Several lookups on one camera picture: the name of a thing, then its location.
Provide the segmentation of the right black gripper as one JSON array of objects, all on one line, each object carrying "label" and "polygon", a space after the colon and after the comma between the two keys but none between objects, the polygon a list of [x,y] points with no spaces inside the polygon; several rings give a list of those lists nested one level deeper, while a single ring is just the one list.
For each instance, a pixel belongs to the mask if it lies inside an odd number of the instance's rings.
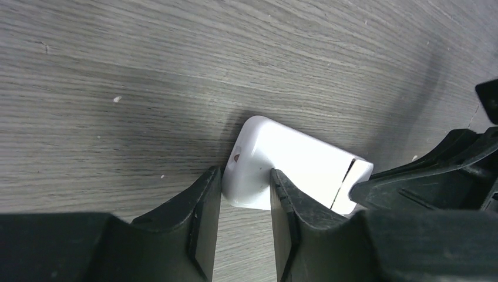
[{"label": "right black gripper", "polygon": [[351,200],[367,209],[497,212],[497,80],[475,91],[494,126],[451,130],[420,159],[355,184]]}]

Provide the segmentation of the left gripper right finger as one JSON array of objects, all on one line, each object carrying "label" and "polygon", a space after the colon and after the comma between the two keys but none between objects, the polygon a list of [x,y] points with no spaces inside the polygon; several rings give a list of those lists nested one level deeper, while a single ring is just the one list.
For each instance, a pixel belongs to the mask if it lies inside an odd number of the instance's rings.
[{"label": "left gripper right finger", "polygon": [[362,210],[346,218],[272,169],[278,281],[496,281],[497,214]]}]

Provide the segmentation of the white remote control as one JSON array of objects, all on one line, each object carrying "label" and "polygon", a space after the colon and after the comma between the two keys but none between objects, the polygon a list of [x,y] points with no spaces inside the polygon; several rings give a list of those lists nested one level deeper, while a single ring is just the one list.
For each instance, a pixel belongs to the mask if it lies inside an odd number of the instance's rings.
[{"label": "white remote control", "polygon": [[234,207],[270,210],[270,171],[282,171],[301,191],[340,215],[353,212],[349,192],[369,180],[373,164],[263,116],[242,126],[221,181]]}]

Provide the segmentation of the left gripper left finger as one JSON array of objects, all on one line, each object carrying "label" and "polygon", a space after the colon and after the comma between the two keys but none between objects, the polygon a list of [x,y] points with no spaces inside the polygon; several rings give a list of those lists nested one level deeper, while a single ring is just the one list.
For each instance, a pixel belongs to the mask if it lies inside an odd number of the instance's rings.
[{"label": "left gripper left finger", "polygon": [[211,281],[221,172],[127,223],[113,214],[1,215],[2,281]]}]

